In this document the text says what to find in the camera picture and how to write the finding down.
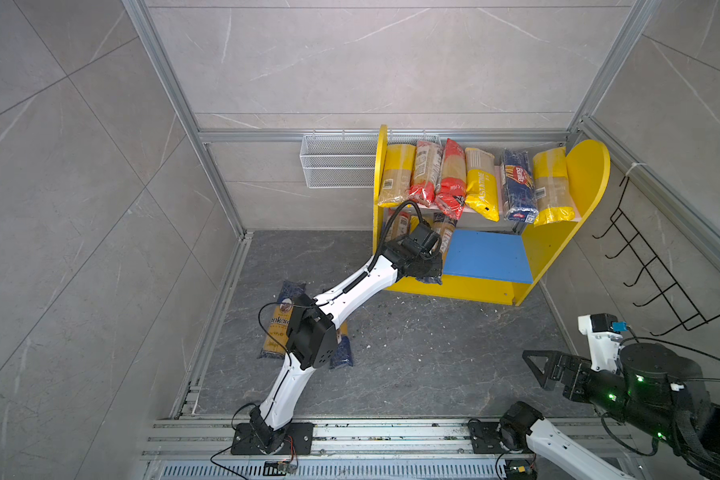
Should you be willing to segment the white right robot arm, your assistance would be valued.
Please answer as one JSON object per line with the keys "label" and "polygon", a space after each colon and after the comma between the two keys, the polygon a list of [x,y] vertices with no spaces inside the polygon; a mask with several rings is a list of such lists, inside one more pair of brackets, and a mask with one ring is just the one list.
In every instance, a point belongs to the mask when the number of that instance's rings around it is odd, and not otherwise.
{"label": "white right robot arm", "polygon": [[[564,387],[573,402],[598,408],[603,422],[630,425],[661,444],[706,479],[720,479],[720,405],[712,402],[700,366],[668,343],[630,343],[616,353],[614,370],[551,350],[522,354],[539,384]],[[503,446],[530,450],[576,479],[624,479],[626,473],[564,435],[538,410],[515,403],[500,419]]]}

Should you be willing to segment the short yellow spaghetti bag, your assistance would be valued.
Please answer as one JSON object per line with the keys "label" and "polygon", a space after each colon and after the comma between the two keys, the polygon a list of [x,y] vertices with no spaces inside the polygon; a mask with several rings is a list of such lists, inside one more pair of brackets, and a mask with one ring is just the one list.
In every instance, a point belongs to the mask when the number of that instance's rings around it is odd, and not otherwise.
{"label": "short yellow spaghetti bag", "polygon": [[399,213],[392,226],[391,238],[396,239],[407,235],[411,229],[411,219],[412,215],[409,212],[402,211]]}

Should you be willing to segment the yellow Pastatime spaghetti bag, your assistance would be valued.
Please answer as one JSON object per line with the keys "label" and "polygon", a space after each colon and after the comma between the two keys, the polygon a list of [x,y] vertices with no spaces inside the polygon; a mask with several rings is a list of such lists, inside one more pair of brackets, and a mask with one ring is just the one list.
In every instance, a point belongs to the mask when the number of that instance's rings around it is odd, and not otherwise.
{"label": "yellow Pastatime spaghetti bag", "polygon": [[466,205],[489,221],[500,220],[498,184],[493,154],[467,148],[466,153]]}

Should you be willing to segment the long yellow spaghetti bag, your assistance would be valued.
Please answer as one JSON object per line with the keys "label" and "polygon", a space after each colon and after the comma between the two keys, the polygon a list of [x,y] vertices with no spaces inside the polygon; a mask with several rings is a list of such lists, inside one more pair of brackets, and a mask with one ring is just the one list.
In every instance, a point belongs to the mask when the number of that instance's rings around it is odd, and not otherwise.
{"label": "long yellow spaghetti bag", "polygon": [[578,212],[570,195],[566,150],[557,147],[533,157],[538,215],[535,226],[577,221]]}

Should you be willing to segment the blue clear spaghetti bag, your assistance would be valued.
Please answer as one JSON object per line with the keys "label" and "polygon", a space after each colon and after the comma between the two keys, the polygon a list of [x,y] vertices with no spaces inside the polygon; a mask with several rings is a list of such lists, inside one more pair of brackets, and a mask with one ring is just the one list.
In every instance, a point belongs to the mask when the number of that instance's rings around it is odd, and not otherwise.
{"label": "blue clear spaghetti bag", "polygon": [[456,230],[457,221],[442,212],[435,212],[432,216],[432,228],[440,236],[439,258],[428,273],[419,278],[424,284],[442,284],[443,270],[452,236]]}

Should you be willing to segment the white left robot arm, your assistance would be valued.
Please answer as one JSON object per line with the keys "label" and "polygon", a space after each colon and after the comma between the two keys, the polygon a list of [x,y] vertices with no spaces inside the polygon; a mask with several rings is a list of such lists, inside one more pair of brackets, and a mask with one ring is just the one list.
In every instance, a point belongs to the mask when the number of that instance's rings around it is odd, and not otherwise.
{"label": "white left robot arm", "polygon": [[348,317],[378,292],[403,278],[442,269],[441,236],[427,223],[379,245],[359,270],[332,289],[294,301],[287,328],[286,356],[265,399],[250,412],[250,436],[265,454],[279,450],[295,406],[315,371],[330,361],[337,334]]}

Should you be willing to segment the yellow topped spaghetti bag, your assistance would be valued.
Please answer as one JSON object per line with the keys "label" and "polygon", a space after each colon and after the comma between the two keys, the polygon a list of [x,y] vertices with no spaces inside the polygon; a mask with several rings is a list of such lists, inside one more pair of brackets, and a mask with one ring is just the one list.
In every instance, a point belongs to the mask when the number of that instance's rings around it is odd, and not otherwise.
{"label": "yellow topped spaghetti bag", "polygon": [[409,197],[416,147],[394,144],[387,147],[377,204],[392,208]]}

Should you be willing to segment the blue Barilla spaghetti box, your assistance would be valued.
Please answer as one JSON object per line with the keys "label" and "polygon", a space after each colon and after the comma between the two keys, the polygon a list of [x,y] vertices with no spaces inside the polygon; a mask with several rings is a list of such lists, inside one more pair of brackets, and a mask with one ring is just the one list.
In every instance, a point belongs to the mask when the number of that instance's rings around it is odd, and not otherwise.
{"label": "blue Barilla spaghetti box", "polygon": [[533,224],[539,210],[528,152],[505,149],[502,169],[506,219]]}

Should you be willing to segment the red labelled spaghetti bag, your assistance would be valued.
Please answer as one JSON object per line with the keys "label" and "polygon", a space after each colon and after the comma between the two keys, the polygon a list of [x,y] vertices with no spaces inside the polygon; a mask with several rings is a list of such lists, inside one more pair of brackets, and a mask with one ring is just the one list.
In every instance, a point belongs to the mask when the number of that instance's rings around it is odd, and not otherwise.
{"label": "red labelled spaghetti bag", "polygon": [[419,140],[416,144],[409,199],[430,207],[442,166],[443,148],[439,143]]}

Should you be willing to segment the red clear spaghetti bag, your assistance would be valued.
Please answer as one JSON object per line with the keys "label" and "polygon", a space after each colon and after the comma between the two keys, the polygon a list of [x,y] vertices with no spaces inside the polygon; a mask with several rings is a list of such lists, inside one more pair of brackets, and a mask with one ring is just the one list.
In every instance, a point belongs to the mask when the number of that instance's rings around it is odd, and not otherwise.
{"label": "red clear spaghetti bag", "polygon": [[391,236],[392,236],[391,230],[392,230],[393,223],[394,223],[396,217],[398,216],[398,214],[394,214],[393,211],[390,211],[390,212],[389,212],[389,215],[388,215],[388,217],[387,217],[387,219],[386,219],[386,223],[384,224],[384,227],[386,228],[386,233],[385,233],[385,235],[384,235],[384,237],[383,237],[383,241],[384,241],[384,242],[389,242],[389,241],[394,240],[394,239],[391,238]]}

